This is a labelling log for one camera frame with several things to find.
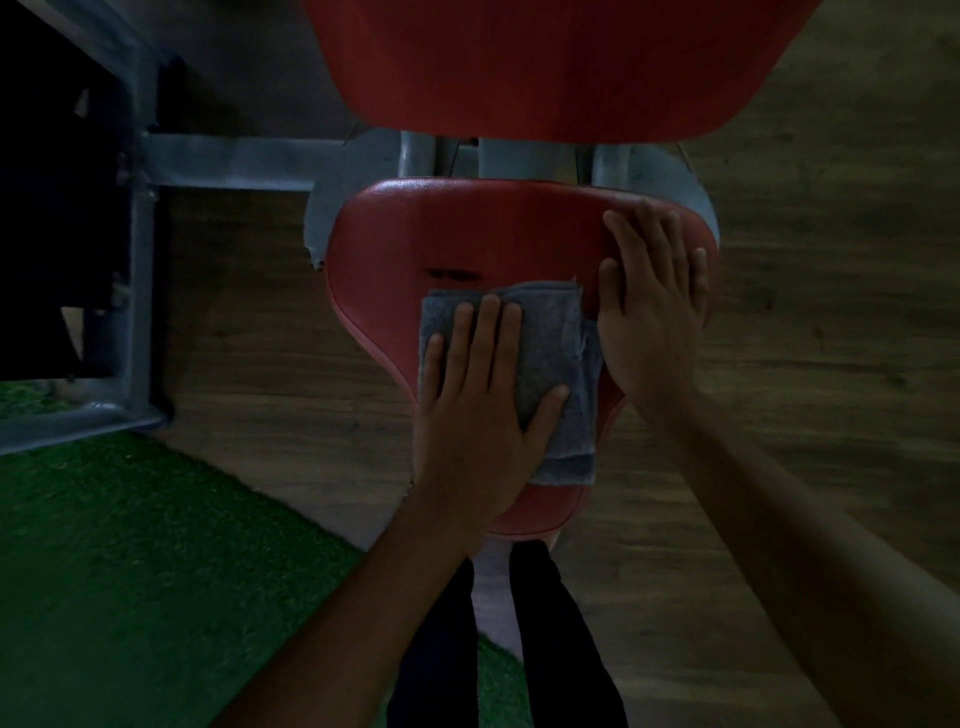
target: cloth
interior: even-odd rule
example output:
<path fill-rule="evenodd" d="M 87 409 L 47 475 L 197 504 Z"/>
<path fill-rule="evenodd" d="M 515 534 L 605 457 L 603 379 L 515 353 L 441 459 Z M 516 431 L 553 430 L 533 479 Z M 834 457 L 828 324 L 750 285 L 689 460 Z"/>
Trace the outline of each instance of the cloth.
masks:
<path fill-rule="evenodd" d="M 387 728 L 478 724 L 472 587 L 473 564 L 465 561 L 407 647 Z M 535 728 L 626 728 L 623 699 L 543 541 L 513 547 L 510 590 Z"/>
<path fill-rule="evenodd" d="M 430 336 L 450 341 L 459 303 L 479 306 L 487 293 L 523 307 L 516 362 L 516 412 L 527 426 L 540 399 L 558 384 L 570 388 L 564 413 L 543 462 L 530 478 L 538 485 L 590 485 L 596 475 L 597 381 L 603 367 L 595 321 L 584 316 L 580 286 L 574 282 L 532 281 L 496 291 L 439 290 L 420 310 L 420 370 Z"/>

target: metal frame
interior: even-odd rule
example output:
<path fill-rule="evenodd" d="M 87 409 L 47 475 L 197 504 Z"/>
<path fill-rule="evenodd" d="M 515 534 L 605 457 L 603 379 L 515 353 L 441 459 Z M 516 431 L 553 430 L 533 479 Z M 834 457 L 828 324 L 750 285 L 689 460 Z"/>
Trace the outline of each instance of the metal frame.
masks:
<path fill-rule="evenodd" d="M 114 287 L 116 306 L 100 315 L 84 313 L 84 352 L 96 356 L 111 376 L 78 382 L 85 401 L 78 409 L 0 421 L 0 454 L 166 422 L 150 402 L 156 186 L 142 165 L 143 143 L 156 123 L 161 56 L 104 3 L 48 0 L 44 5 L 25 0 L 23 4 L 100 63 L 127 91 L 130 128 L 124 146 L 130 161 L 130 265 Z"/>
<path fill-rule="evenodd" d="M 314 265 L 324 259 L 342 204 L 392 177 L 468 177 L 588 183 L 654 195 L 698 212 L 719 243 L 706 191 L 680 160 L 652 145 L 577 147 L 375 129 L 355 138 L 282 139 L 153 133 L 163 54 L 104 0 L 19 0 L 127 89 L 131 128 L 131 255 L 119 305 L 84 316 L 92 347 L 114 376 L 83 382 L 80 409 L 0 421 L 0 454 L 89 435 L 164 424 L 150 404 L 154 206 L 157 188 L 208 187 L 309 192 L 304 240 Z"/>

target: red backrest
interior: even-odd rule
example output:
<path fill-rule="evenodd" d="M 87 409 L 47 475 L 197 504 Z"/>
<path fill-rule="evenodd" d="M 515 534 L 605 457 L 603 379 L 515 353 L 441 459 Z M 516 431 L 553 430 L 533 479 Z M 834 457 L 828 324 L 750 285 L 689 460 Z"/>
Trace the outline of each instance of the red backrest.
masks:
<path fill-rule="evenodd" d="M 595 318 L 600 261 L 619 258 L 601 217 L 606 209 L 632 215 L 637 199 L 628 192 L 553 182 L 380 182 L 348 200 L 337 217 L 326 251 L 327 292 L 344 326 L 414 400 L 420 302 L 431 289 L 577 280 L 584 287 L 584 310 Z M 704 221 L 684 207 L 654 203 L 681 215 L 687 249 L 707 250 L 715 283 L 719 254 Z M 606 369 L 597 399 L 600 441 L 623 404 Z M 549 533 L 576 513 L 586 492 L 528 485 L 493 532 L 511 538 Z"/>
<path fill-rule="evenodd" d="M 304 0 L 347 105 L 454 137 L 674 141 L 756 93 L 820 0 Z"/>

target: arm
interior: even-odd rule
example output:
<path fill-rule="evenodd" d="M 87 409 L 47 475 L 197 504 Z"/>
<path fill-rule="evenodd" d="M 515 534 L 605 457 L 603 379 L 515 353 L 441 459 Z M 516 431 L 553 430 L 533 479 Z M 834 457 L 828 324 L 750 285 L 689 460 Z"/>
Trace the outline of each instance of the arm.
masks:
<path fill-rule="evenodd" d="M 604 218 L 623 258 L 623 276 L 613 261 L 601 268 L 614 379 L 846 725 L 960 724 L 960 597 L 819 500 L 695 390 L 705 257 L 687 261 L 676 219 L 636 215 L 642 236 Z"/>
<path fill-rule="evenodd" d="M 514 403 L 521 312 L 488 296 L 457 309 L 427 348 L 414 433 L 416 485 L 340 587 L 230 702 L 215 725 L 369 726 L 407 645 L 461 562 L 540 463 L 568 394 L 557 387 L 520 430 Z"/>

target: leg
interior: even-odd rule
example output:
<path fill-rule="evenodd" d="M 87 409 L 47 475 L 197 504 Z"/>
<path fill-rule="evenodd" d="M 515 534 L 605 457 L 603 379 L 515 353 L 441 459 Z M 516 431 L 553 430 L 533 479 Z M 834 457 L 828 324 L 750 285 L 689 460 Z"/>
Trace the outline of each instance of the leg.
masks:
<path fill-rule="evenodd" d="M 478 722 L 477 623 L 465 561 L 427 613 L 400 662 L 387 706 L 390 728 L 465 726 Z"/>
<path fill-rule="evenodd" d="M 623 699 L 543 541 L 514 546 L 510 589 L 534 725 L 626 728 Z"/>

